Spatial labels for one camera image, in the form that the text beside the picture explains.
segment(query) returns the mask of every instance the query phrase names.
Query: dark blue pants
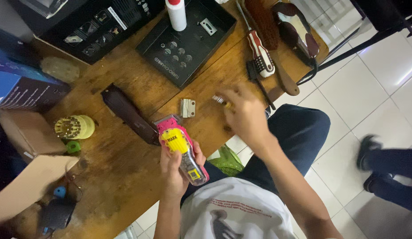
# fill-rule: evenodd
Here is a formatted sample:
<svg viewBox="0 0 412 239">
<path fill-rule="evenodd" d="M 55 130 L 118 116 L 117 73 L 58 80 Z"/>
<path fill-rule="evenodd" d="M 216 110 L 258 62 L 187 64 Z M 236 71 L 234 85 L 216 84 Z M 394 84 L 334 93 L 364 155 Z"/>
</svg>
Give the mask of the dark blue pants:
<svg viewBox="0 0 412 239">
<path fill-rule="evenodd" d="M 369 191 L 412 211 L 412 187 L 389 176 L 389 173 L 399 174 L 412 179 L 412 149 L 372 150 L 364 163 L 380 174 L 370 183 Z"/>
<path fill-rule="evenodd" d="M 320 110 L 285 104 L 269 118 L 268 128 L 277 137 L 288 159 L 305 176 L 327 138 L 330 119 Z M 209 162 L 204 166 L 209 173 L 209 181 L 199 187 L 188 185 L 187 191 L 182 196 L 181 205 L 200 187 L 227 177 Z M 275 194 L 278 193 L 270 172 L 256 155 L 251 157 L 237 177 Z"/>
</svg>

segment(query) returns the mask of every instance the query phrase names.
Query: yellow clipper guard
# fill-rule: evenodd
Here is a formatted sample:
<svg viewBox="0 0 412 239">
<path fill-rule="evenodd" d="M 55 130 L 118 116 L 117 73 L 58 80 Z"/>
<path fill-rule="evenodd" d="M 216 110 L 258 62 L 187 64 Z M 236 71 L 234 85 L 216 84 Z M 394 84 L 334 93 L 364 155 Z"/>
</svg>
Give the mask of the yellow clipper guard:
<svg viewBox="0 0 412 239">
<path fill-rule="evenodd" d="M 161 140 L 165 141 L 165 145 L 169 147 L 171 154 L 176 150 L 179 150 L 182 154 L 186 153 L 191 146 L 183 132 L 178 128 L 165 130 Z"/>
</svg>

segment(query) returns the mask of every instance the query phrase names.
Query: wooden table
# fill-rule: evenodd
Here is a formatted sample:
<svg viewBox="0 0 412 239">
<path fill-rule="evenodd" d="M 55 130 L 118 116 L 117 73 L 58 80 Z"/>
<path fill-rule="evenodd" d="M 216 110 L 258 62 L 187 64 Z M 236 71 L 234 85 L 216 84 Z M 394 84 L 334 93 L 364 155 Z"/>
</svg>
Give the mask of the wooden table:
<svg viewBox="0 0 412 239">
<path fill-rule="evenodd" d="M 75 182 L 83 191 L 83 199 L 77 204 L 69 226 L 56 231 L 54 238 L 113 238 L 159 199 L 161 149 L 145 143 L 110 113 L 100 95 L 110 83 L 114 82 L 126 92 L 151 121 L 177 113 L 182 98 L 196 100 L 196 117 L 186 119 L 183 126 L 200 143 L 206 156 L 233 136 L 225 126 L 222 106 L 211 100 L 217 89 L 246 82 L 265 103 L 258 87 L 248 83 L 246 75 L 246 61 L 252 58 L 246 24 L 235 1 L 223 7 L 238 19 L 234 33 L 184 90 L 178 90 L 134 50 L 161 14 L 104 59 L 86 67 L 69 95 L 44 115 L 51 124 L 60 117 L 74 114 L 88 115 L 96 122 L 95 133 L 80 141 L 80 161 L 70 172 L 76 175 Z M 321 46 L 317 57 L 320 62 L 328 54 L 328 47 L 315 32 L 313 34 Z M 309 72 L 281 41 L 278 51 L 283 67 L 294 81 Z M 263 80 L 263 85 L 267 90 L 278 87 L 276 76 Z M 39 206 L 34 204 L 11 221 L 20 239 L 35 237 L 38 210 Z"/>
</svg>

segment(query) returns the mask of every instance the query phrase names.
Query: person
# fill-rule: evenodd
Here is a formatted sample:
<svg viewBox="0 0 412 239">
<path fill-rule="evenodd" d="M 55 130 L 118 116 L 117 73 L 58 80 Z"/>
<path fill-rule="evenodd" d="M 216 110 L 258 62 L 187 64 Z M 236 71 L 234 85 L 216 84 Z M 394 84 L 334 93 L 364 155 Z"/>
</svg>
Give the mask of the person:
<svg viewBox="0 0 412 239">
<path fill-rule="evenodd" d="M 365 191 L 412 211 L 412 187 L 393 179 L 396 174 L 412 179 L 412 149 L 381 149 L 374 137 L 366 135 L 358 152 L 358 169 L 372 171 L 364 182 Z"/>
<path fill-rule="evenodd" d="M 304 176 L 321 149 L 330 119 L 320 110 L 283 105 L 268 120 L 246 86 L 219 92 L 232 130 L 254 155 L 236 177 L 206 162 L 198 142 L 196 162 L 210 179 L 194 187 L 178 167 L 181 153 L 162 148 L 163 191 L 155 239 L 294 239 L 290 213 L 309 239 L 342 239 L 321 199 Z"/>
</svg>

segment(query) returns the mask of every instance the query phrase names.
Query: hand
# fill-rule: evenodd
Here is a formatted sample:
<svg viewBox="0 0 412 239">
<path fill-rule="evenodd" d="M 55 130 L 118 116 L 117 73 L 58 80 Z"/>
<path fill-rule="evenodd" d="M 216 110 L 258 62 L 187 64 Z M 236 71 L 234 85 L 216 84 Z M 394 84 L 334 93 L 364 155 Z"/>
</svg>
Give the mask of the hand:
<svg viewBox="0 0 412 239">
<path fill-rule="evenodd" d="M 206 157 L 203 155 L 198 142 L 193 141 L 193 149 L 194 155 L 196 156 L 196 163 L 203 166 L 206 162 Z M 179 169 L 181 160 L 181 152 L 177 150 L 175 153 L 170 154 L 167 147 L 162 146 L 162 154 L 160 158 L 160 167 L 162 169 L 162 180 L 164 184 L 162 196 L 166 199 L 180 201 L 187 190 L 189 180 Z"/>
<path fill-rule="evenodd" d="M 224 109 L 227 123 L 258 154 L 274 138 L 268 129 L 264 105 L 244 84 L 219 91 L 218 94 L 233 103 L 230 109 Z"/>
</svg>

